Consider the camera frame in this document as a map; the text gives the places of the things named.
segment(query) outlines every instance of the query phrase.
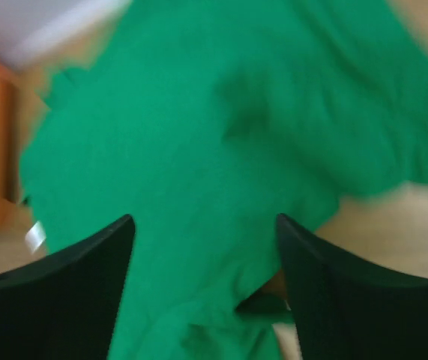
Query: green fabric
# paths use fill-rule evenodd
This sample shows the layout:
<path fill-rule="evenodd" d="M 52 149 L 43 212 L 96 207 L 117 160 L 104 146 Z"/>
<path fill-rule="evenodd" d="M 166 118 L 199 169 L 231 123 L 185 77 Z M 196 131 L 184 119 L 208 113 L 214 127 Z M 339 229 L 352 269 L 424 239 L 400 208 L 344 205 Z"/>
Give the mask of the green fabric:
<path fill-rule="evenodd" d="M 113 360 L 280 358 L 278 316 L 237 309 L 275 215 L 428 184 L 428 58 L 381 0 L 136 0 L 73 74 L 21 176 L 51 251 L 135 218 Z"/>

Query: white label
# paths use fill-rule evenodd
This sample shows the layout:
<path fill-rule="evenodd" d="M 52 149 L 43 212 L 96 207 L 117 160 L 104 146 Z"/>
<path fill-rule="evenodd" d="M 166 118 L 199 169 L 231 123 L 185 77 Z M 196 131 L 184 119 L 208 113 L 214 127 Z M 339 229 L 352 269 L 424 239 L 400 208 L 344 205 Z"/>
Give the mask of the white label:
<path fill-rule="evenodd" d="M 34 224 L 34 226 L 25 234 L 25 243 L 29 250 L 33 254 L 42 245 L 46 239 L 46 233 L 43 231 L 42 224 L 40 221 Z"/>

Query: green cloth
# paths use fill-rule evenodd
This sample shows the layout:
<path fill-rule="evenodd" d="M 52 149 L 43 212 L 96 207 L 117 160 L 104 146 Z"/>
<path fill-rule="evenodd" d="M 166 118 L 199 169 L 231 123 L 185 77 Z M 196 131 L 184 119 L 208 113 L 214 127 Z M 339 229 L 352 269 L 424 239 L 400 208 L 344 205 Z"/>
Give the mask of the green cloth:
<path fill-rule="evenodd" d="M 275 215 L 428 184 L 428 58 L 382 0 L 136 0 L 48 101 L 21 176 L 49 249 L 137 224 L 113 360 L 280 358 L 237 309 Z"/>

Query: wooden floor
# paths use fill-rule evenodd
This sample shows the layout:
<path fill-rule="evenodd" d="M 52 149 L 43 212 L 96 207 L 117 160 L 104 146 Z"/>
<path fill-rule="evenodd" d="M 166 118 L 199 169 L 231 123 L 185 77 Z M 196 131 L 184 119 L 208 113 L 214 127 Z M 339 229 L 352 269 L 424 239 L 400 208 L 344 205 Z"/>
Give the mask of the wooden floor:
<path fill-rule="evenodd" d="M 19 148 L 28 140 L 29 129 L 46 111 L 36 92 L 48 89 L 45 70 L 65 62 L 88 66 L 94 54 L 109 37 L 112 26 L 99 28 L 80 37 L 61 52 L 30 67 L 22 74 L 16 110 Z M 43 255 L 32 256 L 24 245 L 31 226 L 28 211 L 12 211 L 0 232 L 0 272 L 28 263 Z M 383 199 L 359 204 L 345 200 L 340 213 L 319 230 L 329 241 L 376 263 L 410 274 L 428 277 L 428 188 L 405 186 Z M 296 359 L 292 330 L 280 330 L 289 359 Z"/>

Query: white surface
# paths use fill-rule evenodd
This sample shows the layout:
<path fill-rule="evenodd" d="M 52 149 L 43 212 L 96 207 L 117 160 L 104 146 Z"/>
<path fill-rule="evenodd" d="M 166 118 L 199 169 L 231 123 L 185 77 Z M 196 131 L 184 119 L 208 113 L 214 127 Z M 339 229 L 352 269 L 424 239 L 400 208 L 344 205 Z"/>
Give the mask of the white surface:
<path fill-rule="evenodd" d="M 130 0 L 0 0 L 0 60 L 28 65 Z"/>

